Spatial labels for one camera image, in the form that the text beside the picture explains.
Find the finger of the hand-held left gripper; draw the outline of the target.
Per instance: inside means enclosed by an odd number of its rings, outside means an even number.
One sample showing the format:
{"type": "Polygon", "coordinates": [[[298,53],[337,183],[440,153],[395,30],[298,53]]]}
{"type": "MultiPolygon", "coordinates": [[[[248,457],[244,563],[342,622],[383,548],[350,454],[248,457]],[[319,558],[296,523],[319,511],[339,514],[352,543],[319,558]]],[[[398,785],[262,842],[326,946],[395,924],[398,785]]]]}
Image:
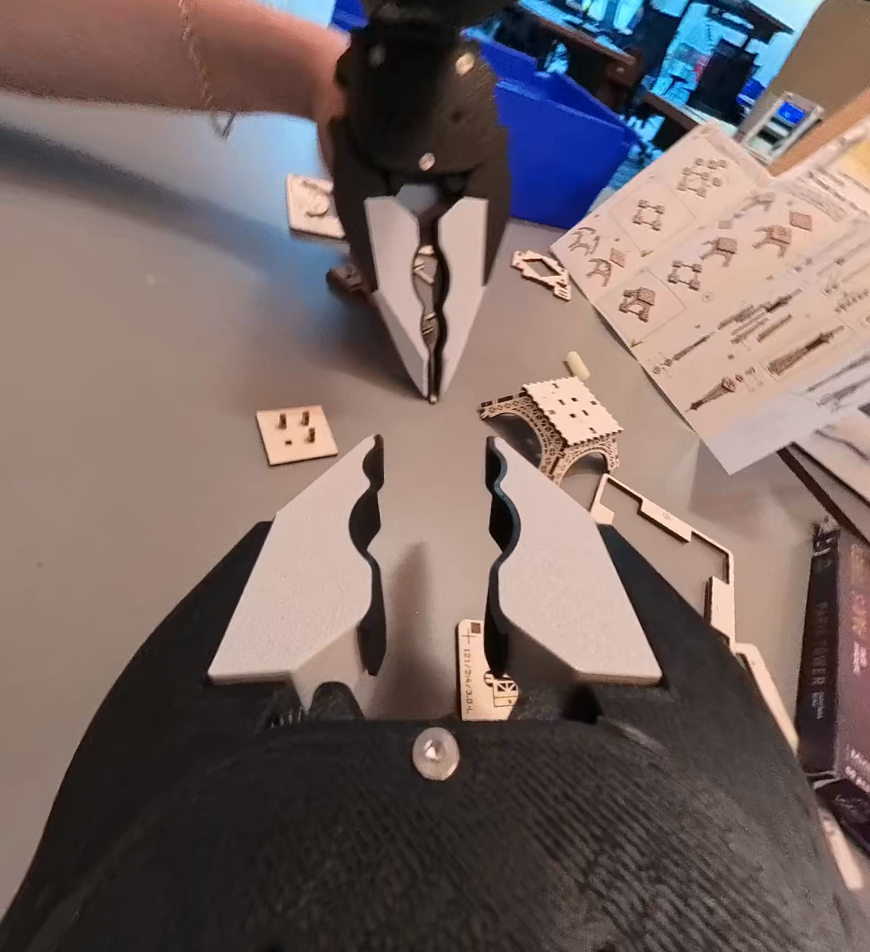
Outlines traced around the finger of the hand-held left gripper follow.
{"type": "Polygon", "coordinates": [[[413,287],[413,263],[421,244],[416,215],[394,196],[365,199],[375,274],[374,301],[409,379],[425,400],[434,392],[431,352],[422,336],[424,308],[413,287]]]}
{"type": "Polygon", "coordinates": [[[436,401],[451,387],[484,297],[488,207],[485,199],[464,197],[438,221],[441,290],[436,303],[436,401]]]}

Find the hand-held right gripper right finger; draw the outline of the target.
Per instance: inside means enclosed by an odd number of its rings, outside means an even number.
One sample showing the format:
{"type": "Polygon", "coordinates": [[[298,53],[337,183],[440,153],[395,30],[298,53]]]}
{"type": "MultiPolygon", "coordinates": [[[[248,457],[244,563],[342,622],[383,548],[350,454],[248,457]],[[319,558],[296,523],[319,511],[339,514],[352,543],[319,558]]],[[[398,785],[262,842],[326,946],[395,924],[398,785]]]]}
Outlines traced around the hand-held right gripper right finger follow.
{"type": "Polygon", "coordinates": [[[528,684],[655,686],[663,673],[587,510],[505,440],[486,443],[490,566],[484,645],[528,684]]]}

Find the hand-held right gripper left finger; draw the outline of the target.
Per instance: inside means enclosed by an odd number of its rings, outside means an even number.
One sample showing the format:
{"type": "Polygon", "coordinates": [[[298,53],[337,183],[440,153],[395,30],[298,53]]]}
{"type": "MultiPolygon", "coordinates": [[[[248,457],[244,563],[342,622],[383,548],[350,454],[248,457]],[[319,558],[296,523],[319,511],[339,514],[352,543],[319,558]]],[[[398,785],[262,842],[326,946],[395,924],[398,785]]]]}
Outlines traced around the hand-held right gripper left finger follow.
{"type": "Polygon", "coordinates": [[[380,566],[383,439],[363,439],[280,509],[208,671],[214,684],[324,684],[371,706],[386,649],[380,566]]]}

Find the small square wooden plate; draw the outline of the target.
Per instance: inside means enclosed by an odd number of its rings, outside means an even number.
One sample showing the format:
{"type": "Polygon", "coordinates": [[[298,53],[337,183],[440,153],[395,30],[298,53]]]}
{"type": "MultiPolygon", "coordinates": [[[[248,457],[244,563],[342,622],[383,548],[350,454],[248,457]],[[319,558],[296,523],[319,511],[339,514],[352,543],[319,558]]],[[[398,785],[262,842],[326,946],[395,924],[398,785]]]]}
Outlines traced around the small square wooden plate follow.
{"type": "Polygon", "coordinates": [[[258,411],[255,419],[263,452],[271,467],[334,457],[338,453],[335,439],[321,406],[302,406],[273,411],[258,411]],[[278,429],[280,412],[287,413],[288,427],[278,429]],[[308,429],[317,433],[316,443],[305,445],[308,429]]]}

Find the person's left forearm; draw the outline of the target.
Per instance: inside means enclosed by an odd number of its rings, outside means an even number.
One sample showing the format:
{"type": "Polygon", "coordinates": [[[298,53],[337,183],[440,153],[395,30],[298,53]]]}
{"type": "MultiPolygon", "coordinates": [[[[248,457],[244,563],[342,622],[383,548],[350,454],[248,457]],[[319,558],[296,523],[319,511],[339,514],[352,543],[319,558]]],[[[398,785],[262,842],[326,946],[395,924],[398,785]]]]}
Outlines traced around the person's left forearm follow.
{"type": "Polygon", "coordinates": [[[297,117],[328,170],[346,48],[346,34],[260,2],[0,1],[0,89],[200,112],[221,136],[232,116],[297,117]]]}

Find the grey desk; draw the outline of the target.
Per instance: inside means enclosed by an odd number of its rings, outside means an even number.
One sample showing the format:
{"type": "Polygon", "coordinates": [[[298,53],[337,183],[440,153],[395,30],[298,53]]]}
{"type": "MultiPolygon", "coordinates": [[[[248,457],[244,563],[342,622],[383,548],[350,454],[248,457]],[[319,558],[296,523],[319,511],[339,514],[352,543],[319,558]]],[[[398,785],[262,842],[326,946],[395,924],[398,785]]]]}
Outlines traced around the grey desk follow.
{"type": "Polygon", "coordinates": [[[447,398],[422,401],[375,314],[289,234],[288,173],[319,174],[308,123],[0,94],[0,919],[96,709],[143,640],[258,522],[331,467],[271,468],[257,411],[322,406],[341,455],[384,439],[389,644],[371,713],[457,711],[455,626],[496,546],[479,404],[577,352],[621,423],[618,477],[731,549],[737,635],[795,709],[812,525],[776,456],[728,476],[581,296],[509,265],[553,233],[508,225],[447,398]]]}

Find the wooden puzzle sheet with arcs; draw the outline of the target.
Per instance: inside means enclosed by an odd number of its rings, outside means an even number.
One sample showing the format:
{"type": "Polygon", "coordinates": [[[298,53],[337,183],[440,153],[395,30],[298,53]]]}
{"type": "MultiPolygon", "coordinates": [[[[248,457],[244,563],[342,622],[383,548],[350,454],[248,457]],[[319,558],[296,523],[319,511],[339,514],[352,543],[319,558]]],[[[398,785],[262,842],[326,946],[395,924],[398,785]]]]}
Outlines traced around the wooden puzzle sheet with arcs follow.
{"type": "Polygon", "coordinates": [[[291,232],[332,241],[346,240],[335,206],[333,184],[329,180],[288,173],[286,216],[291,232]]]}

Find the large empty wooden puzzle sheet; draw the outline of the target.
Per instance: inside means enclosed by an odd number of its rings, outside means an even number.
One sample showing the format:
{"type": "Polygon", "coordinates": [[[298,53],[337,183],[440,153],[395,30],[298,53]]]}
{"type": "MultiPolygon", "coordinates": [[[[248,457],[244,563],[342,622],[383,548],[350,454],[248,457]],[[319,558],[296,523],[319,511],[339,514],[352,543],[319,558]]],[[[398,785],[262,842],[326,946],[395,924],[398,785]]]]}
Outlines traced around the large empty wooden puzzle sheet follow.
{"type": "MultiPolygon", "coordinates": [[[[786,744],[793,755],[798,756],[798,732],[760,649],[751,643],[742,643],[737,638],[736,573],[732,551],[608,474],[600,478],[588,510],[600,526],[611,526],[615,517],[614,512],[605,504],[604,498],[608,490],[618,492],[635,502],[637,515],[656,529],[662,530],[682,544],[701,544],[720,558],[721,569],[710,575],[705,584],[704,620],[727,641],[734,658],[751,675],[786,744]]],[[[482,619],[462,620],[456,628],[458,709],[462,721],[507,720],[519,699],[519,686],[512,678],[492,674],[486,654],[485,632],[486,626],[482,619]]]]}

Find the blue plastic bin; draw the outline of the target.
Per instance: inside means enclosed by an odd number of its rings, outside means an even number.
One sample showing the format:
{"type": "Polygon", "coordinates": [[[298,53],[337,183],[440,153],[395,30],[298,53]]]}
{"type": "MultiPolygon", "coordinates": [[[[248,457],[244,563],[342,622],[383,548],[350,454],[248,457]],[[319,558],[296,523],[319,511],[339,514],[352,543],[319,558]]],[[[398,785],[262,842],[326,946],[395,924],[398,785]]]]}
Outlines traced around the blue plastic bin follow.
{"type": "MultiPolygon", "coordinates": [[[[366,22],[362,14],[349,31],[366,22]]],[[[572,79],[541,72],[535,60],[465,30],[494,71],[500,124],[507,130],[512,217],[552,228],[574,224],[608,183],[632,143],[620,119],[572,79]]]]}

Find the wooden tower base model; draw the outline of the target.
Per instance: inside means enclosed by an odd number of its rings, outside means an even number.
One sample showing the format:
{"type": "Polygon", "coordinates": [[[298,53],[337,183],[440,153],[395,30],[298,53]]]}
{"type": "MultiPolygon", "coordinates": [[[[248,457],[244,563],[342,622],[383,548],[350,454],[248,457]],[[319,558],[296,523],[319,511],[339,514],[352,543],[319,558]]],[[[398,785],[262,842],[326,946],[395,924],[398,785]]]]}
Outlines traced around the wooden tower base model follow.
{"type": "Polygon", "coordinates": [[[525,384],[512,395],[480,404],[482,420],[500,416],[516,417],[531,428],[541,447],[539,470],[556,485],[590,456],[599,456],[608,472],[619,467],[622,426],[575,377],[525,384]]]}

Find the folded paper assembly instructions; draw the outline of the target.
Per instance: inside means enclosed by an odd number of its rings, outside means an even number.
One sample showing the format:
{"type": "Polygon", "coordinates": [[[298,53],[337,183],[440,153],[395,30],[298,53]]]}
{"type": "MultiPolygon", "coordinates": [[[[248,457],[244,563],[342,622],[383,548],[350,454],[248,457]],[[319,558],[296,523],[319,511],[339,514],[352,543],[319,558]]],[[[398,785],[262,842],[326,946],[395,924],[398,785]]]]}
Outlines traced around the folded paper assembly instructions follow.
{"type": "Polygon", "coordinates": [[[715,123],[551,251],[729,474],[870,403],[870,216],[715,123]]]}

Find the purple puzzle box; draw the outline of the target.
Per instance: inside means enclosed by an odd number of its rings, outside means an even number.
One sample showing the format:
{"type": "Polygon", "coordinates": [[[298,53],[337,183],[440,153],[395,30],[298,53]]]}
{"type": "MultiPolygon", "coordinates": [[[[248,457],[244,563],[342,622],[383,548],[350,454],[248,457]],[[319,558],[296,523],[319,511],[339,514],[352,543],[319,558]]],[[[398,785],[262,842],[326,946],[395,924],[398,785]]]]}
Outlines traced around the purple puzzle box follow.
{"type": "Polygon", "coordinates": [[[795,716],[822,805],[870,857],[870,546],[813,535],[795,716]]]}

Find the small grey screen device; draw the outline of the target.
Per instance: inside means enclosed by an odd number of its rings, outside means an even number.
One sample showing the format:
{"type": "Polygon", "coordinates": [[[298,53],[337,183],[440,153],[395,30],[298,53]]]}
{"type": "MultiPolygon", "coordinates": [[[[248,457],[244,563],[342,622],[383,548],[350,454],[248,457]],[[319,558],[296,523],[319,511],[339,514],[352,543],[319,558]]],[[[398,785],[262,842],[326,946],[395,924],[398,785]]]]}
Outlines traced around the small grey screen device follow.
{"type": "Polygon", "coordinates": [[[739,137],[739,143],[754,158],[771,165],[822,121],[820,104],[786,91],[739,137]]]}

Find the wooden four-square frame piece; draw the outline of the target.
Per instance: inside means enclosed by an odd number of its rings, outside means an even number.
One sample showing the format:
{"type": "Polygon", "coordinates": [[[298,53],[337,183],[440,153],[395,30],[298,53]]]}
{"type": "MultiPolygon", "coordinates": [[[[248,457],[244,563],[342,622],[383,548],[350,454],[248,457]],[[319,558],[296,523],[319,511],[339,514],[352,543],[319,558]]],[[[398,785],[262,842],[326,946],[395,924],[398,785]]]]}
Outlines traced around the wooden four-square frame piece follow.
{"type": "MultiPolygon", "coordinates": [[[[439,337],[439,322],[434,311],[435,286],[438,283],[438,260],[432,244],[424,244],[416,252],[413,263],[413,287],[423,306],[424,314],[421,320],[423,338],[429,345],[437,342],[439,337]]],[[[363,278],[351,257],[341,264],[330,268],[325,276],[327,285],[334,291],[364,298],[378,315],[383,327],[386,327],[381,305],[365,287],[363,278]]]]}

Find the wooden diamond frame piece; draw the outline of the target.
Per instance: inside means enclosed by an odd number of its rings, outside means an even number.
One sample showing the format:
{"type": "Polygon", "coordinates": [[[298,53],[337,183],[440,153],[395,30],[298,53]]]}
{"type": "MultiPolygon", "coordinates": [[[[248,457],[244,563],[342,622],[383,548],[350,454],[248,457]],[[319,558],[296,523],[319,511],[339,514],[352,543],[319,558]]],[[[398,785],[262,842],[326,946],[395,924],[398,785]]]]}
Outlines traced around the wooden diamond frame piece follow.
{"type": "Polygon", "coordinates": [[[571,300],[572,281],[567,269],[552,256],[532,249],[518,249],[511,256],[511,267],[524,280],[548,289],[556,299],[571,300]]]}

